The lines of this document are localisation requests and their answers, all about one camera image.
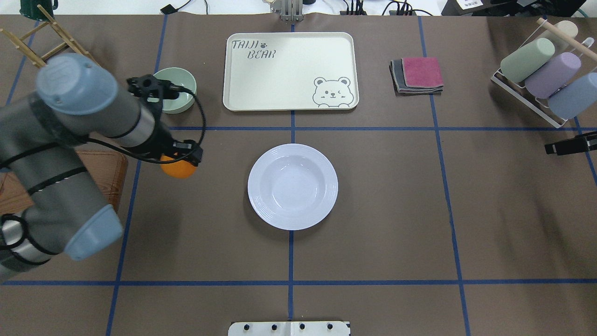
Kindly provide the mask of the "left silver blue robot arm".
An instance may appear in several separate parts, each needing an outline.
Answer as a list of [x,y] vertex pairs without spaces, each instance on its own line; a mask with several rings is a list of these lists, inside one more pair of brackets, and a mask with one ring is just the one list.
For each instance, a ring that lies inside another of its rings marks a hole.
[[175,140],[163,101],[197,95],[153,75],[128,88],[88,57],[66,53],[40,68],[35,90],[1,109],[1,170],[13,172],[32,206],[1,215],[1,281],[65,253],[81,261],[124,233],[76,147],[92,142],[158,165],[202,160],[202,139]]

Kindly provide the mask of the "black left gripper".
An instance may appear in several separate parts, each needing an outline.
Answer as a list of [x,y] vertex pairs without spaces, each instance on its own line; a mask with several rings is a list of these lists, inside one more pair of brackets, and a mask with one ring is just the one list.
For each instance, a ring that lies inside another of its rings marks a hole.
[[[126,150],[144,159],[146,162],[155,162],[156,164],[169,164],[181,160],[197,162],[202,161],[203,133],[200,138],[195,140],[175,140],[166,124],[160,120],[162,116],[163,100],[176,99],[179,93],[191,94],[196,102],[201,115],[203,116],[203,106],[196,94],[193,94],[185,87],[174,85],[166,79],[157,79],[153,75],[143,75],[142,77],[133,77],[126,80],[128,91],[140,99],[141,106],[148,108],[150,121],[154,122],[152,131],[148,138],[140,145],[127,146]],[[162,154],[182,153],[182,156],[173,161],[160,161]]]

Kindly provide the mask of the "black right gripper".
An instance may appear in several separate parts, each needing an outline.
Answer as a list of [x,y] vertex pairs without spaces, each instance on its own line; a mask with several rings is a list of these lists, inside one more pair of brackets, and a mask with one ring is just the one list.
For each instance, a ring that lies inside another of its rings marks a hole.
[[555,143],[544,145],[546,154],[555,154],[558,156],[578,154],[594,151],[597,149],[597,132],[578,134],[568,140],[562,140]]

